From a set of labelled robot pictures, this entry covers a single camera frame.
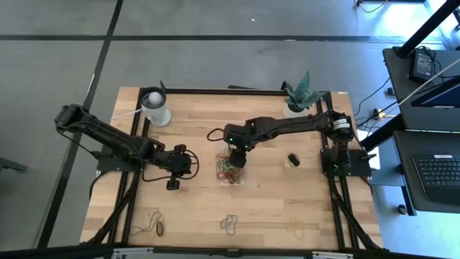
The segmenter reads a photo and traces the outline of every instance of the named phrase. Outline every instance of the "gray floor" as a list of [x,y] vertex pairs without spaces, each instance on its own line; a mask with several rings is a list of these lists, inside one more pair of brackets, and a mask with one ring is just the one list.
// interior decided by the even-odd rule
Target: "gray floor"
[[[116,1],[0,0],[0,34],[105,34]],[[368,9],[376,4],[367,4]],[[428,17],[423,4],[388,4],[365,14],[353,1],[125,1],[116,35],[409,36]],[[449,27],[443,25],[443,32]],[[120,86],[278,89],[310,70],[315,90],[348,91],[355,109],[388,78],[382,49],[391,42],[144,41],[112,42],[91,113],[108,121]],[[0,250],[33,247],[68,142],[52,120],[60,106],[81,103],[101,42],[0,41],[0,156],[29,165],[0,175]],[[443,48],[440,44],[429,45]],[[357,117],[394,99],[377,94]],[[83,138],[90,149],[99,144]],[[88,206],[96,161],[78,151],[50,245],[74,245]],[[376,187],[377,216],[391,251],[460,257],[460,216],[396,214],[395,187]],[[164,255],[162,258],[192,256]]]

